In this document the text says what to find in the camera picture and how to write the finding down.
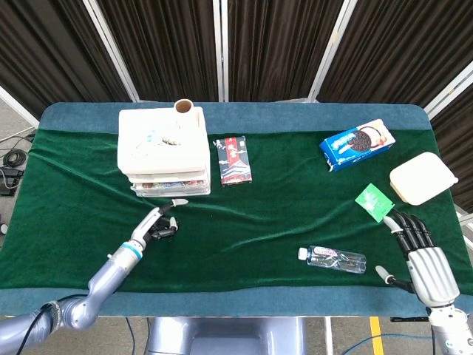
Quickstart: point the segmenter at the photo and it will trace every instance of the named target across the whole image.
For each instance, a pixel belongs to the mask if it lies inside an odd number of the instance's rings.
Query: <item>bottle label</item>
[[[316,254],[320,254],[320,255],[327,255],[328,257],[336,257],[337,256],[337,252],[335,250],[329,249],[329,248],[324,248],[322,246],[316,246],[313,249],[313,252],[316,253]]]

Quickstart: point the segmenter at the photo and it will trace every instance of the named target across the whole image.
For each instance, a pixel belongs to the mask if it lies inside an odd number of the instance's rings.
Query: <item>oreo cookie box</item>
[[[383,121],[378,119],[326,138],[320,148],[330,171],[336,172],[388,150],[394,142]]]

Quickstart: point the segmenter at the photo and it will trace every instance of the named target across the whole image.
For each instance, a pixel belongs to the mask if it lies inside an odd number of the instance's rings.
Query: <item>blue cable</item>
[[[352,346],[351,348],[347,349],[342,355],[348,355],[348,354],[351,353],[352,351],[358,349],[358,348],[359,348],[360,346],[362,346],[363,344],[366,344],[367,342],[369,342],[371,339],[375,339],[375,338],[379,338],[379,337],[385,337],[385,338],[428,339],[428,340],[432,340],[432,337],[421,337],[421,336],[418,336],[418,335],[408,335],[408,334],[379,334],[379,335],[375,335],[375,336],[373,336],[373,337],[366,338],[366,339],[360,341],[359,343],[354,344],[354,346]]]

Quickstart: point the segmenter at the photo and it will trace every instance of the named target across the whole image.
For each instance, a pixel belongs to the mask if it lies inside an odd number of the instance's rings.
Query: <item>white plastic lid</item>
[[[297,257],[299,260],[306,260],[307,259],[308,250],[306,248],[299,248],[299,253]]]
[[[425,152],[393,169],[391,187],[402,201],[418,206],[447,190],[458,179],[434,153]]]

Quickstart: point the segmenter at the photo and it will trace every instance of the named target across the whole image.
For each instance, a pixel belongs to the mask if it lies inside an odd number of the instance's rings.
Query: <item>paper cup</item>
[[[194,103],[187,98],[176,101],[174,104],[177,125],[180,129],[197,128],[197,111]]]

